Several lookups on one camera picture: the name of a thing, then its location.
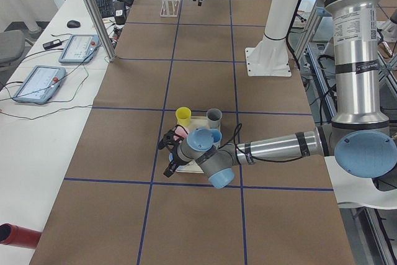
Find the pink plastic cup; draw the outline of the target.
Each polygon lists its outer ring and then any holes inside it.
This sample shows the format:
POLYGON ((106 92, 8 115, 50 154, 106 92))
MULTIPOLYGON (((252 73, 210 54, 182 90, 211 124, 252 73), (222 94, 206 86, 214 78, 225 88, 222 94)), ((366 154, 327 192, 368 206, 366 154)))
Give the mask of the pink plastic cup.
POLYGON ((189 134, 189 129, 188 128, 185 128, 185 127, 183 127, 183 126, 181 126, 181 125, 176 125, 175 127, 174 127, 174 136, 173 136, 173 139, 174 140, 183 140, 183 139, 186 139, 187 138, 187 136, 188 136, 188 134, 189 134))

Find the light blue cup rear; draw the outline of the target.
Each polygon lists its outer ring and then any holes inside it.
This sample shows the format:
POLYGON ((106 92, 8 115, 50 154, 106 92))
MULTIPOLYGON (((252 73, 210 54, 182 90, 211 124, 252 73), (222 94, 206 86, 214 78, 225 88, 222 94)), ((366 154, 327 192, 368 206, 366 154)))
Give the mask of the light blue cup rear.
POLYGON ((220 143, 221 143, 221 139, 222 139, 222 133, 217 128, 211 128, 210 132, 211 132, 212 137, 213 137, 213 145, 216 148, 219 148, 220 147, 220 143))

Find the aluminium frame post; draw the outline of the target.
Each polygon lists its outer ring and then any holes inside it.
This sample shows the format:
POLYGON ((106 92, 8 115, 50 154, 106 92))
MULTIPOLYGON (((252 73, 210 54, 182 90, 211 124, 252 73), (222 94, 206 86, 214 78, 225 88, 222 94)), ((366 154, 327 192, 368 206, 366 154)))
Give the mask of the aluminium frame post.
POLYGON ((109 61, 114 61, 114 59, 116 57, 115 50, 114 50, 112 43, 110 41, 110 38, 108 36, 107 30, 105 28, 105 25, 103 23, 103 20, 101 18, 101 15, 100 15, 100 12, 96 5, 95 0, 83 0, 83 1, 85 3, 87 11, 91 17, 91 20, 94 24, 96 32, 100 38, 101 44, 107 54, 109 61))

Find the black keyboard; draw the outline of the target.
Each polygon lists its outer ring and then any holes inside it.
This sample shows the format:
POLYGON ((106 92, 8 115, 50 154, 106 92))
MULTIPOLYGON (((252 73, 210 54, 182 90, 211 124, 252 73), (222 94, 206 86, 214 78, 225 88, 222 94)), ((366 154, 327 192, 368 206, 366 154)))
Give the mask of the black keyboard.
POLYGON ((102 18, 114 16, 114 0, 95 0, 102 18))

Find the grey plastic cup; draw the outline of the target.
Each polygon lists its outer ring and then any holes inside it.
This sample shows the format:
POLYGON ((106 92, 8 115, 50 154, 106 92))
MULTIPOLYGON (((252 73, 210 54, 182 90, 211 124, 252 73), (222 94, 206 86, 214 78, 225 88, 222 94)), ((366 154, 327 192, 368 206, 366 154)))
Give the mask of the grey plastic cup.
POLYGON ((212 108, 206 113, 209 128, 218 128, 220 126, 223 114, 221 110, 212 108))

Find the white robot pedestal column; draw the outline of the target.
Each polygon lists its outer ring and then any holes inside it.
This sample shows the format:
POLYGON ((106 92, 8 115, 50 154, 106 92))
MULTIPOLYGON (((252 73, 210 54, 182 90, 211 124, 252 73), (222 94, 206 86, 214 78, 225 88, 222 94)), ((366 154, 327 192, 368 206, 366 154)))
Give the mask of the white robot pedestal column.
POLYGON ((249 76, 292 75, 286 41, 298 2, 299 0, 272 0, 262 40, 256 47, 245 49, 249 76))

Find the near blue teach pendant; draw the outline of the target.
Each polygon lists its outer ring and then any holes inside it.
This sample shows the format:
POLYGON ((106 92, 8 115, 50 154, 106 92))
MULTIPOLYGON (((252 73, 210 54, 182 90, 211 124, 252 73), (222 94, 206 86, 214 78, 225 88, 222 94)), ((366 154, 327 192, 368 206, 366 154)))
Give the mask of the near blue teach pendant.
POLYGON ((61 66, 37 65, 13 95, 16 102, 45 104, 57 92, 66 69, 61 66))

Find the yellow plastic cup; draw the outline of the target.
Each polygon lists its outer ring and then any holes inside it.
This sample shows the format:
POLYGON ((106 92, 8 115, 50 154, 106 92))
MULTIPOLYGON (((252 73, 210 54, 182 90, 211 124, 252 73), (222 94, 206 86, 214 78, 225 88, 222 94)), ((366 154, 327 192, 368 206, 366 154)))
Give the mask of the yellow plastic cup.
POLYGON ((177 123, 183 127, 188 127, 191 120, 191 110, 188 107, 179 107, 176 110, 177 123))

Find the blue teach pendant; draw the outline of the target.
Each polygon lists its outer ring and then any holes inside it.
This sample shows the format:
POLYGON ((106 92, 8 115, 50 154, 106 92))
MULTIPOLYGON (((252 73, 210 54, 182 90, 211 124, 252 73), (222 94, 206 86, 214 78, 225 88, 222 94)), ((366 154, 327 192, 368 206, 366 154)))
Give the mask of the blue teach pendant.
POLYGON ((98 35, 71 35, 58 61, 61 64, 90 62, 100 46, 98 35))
POLYGON ((66 69, 61 66, 37 65, 13 95, 16 102, 45 104, 57 92, 66 69))

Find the black computer mouse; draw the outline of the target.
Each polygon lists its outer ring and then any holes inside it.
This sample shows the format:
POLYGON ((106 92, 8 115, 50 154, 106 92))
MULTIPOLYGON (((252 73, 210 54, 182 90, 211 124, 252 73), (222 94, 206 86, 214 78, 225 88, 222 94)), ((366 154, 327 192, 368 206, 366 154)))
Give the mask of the black computer mouse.
POLYGON ((81 23, 77 20, 69 20, 66 24, 67 28, 75 29, 81 26, 81 23))

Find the red cylinder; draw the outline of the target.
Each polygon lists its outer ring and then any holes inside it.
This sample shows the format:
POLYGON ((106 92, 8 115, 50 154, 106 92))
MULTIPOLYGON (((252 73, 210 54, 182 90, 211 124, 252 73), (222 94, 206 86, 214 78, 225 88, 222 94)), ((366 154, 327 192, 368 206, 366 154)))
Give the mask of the red cylinder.
POLYGON ((1 244, 35 249, 42 233, 10 223, 1 225, 1 244))

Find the far blue teach pendant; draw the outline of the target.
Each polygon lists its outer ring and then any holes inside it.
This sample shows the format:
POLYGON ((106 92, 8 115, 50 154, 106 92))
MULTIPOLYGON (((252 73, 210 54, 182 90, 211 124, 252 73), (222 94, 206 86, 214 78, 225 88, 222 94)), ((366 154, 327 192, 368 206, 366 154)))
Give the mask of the far blue teach pendant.
POLYGON ((61 64, 90 62, 100 46, 98 35, 71 35, 58 61, 61 64))

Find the grey office chair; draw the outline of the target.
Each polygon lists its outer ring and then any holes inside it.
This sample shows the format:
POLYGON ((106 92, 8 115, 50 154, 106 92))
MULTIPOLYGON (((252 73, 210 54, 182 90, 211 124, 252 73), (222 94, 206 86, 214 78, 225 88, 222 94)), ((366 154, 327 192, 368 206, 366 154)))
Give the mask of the grey office chair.
POLYGON ((1 33, 1 65, 17 60, 25 48, 25 35, 21 30, 1 33))

